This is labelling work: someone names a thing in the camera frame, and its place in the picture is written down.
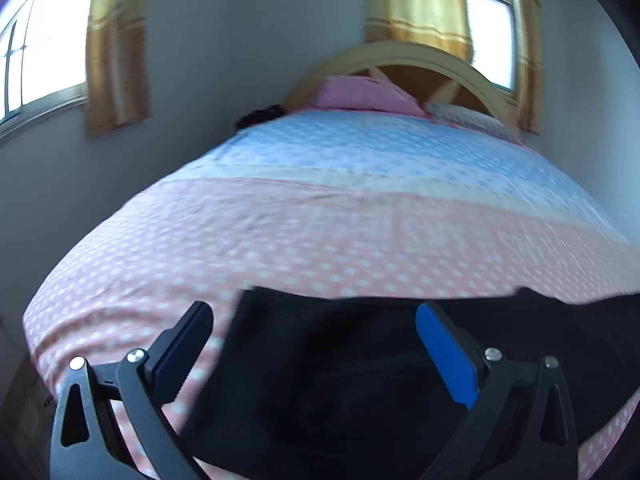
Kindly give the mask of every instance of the blue rubber pad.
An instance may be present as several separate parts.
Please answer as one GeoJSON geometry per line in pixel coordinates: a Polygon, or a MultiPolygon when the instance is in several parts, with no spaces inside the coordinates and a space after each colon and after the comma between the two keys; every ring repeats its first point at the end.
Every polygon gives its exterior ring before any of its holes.
{"type": "Polygon", "coordinates": [[[423,303],[415,313],[415,327],[455,402],[470,410],[479,395],[476,371],[446,326],[423,303]]]}

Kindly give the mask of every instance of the silver screw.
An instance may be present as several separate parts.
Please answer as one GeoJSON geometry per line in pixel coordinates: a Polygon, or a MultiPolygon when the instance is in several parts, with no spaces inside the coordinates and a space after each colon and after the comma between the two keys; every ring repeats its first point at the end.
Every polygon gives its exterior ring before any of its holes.
{"type": "Polygon", "coordinates": [[[487,348],[484,351],[484,357],[487,361],[498,362],[502,359],[502,352],[500,352],[497,348],[487,348]]]}
{"type": "Polygon", "coordinates": [[[130,363],[139,363],[144,358],[145,358],[145,351],[140,348],[132,350],[127,354],[127,361],[129,361],[130,363]]]}
{"type": "Polygon", "coordinates": [[[69,362],[69,368],[71,368],[72,370],[79,370],[83,366],[84,366],[84,357],[80,357],[80,356],[74,357],[69,362]]]}
{"type": "Polygon", "coordinates": [[[560,363],[558,359],[553,357],[552,355],[548,355],[545,357],[545,366],[547,368],[551,368],[552,370],[554,370],[555,368],[558,368],[559,364],[560,363]]]}

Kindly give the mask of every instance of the headboard frame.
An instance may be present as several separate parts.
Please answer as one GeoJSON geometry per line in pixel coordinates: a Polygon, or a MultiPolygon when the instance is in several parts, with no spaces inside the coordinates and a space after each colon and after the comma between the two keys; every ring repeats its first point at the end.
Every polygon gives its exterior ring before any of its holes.
{"type": "Polygon", "coordinates": [[[351,48],[308,73],[289,93],[284,107],[296,110],[308,103],[329,75],[370,75],[390,80],[421,102],[462,104],[488,113],[520,136],[512,108],[500,91],[469,63],[443,50],[406,41],[378,41],[351,48]]]}

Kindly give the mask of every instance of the bedspread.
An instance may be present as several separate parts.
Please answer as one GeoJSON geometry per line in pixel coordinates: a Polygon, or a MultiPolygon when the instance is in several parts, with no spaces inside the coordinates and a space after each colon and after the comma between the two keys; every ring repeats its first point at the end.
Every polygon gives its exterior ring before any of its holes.
{"type": "MultiPolygon", "coordinates": [[[[584,190],[521,146],[419,118],[306,111],[243,130],[133,197],[53,270],[24,329],[55,390],[74,356],[120,360],[206,301],[212,337],[164,407],[180,428],[251,285],[328,298],[528,286],[579,303],[637,291],[640,251],[584,190]]],[[[583,443],[581,479],[639,399],[583,443]]],[[[116,415],[152,476],[119,404],[116,415]]]]}

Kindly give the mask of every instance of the black pants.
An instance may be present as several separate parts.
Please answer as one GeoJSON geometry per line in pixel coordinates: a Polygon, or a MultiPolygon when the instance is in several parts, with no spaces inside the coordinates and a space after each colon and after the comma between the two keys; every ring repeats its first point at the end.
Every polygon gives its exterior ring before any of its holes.
{"type": "MultiPolygon", "coordinates": [[[[252,480],[420,478],[465,415],[415,331],[421,303],[248,291],[182,431],[188,450],[252,480]]],[[[640,295],[438,304],[482,348],[558,357],[580,442],[640,385],[640,295]]]]}

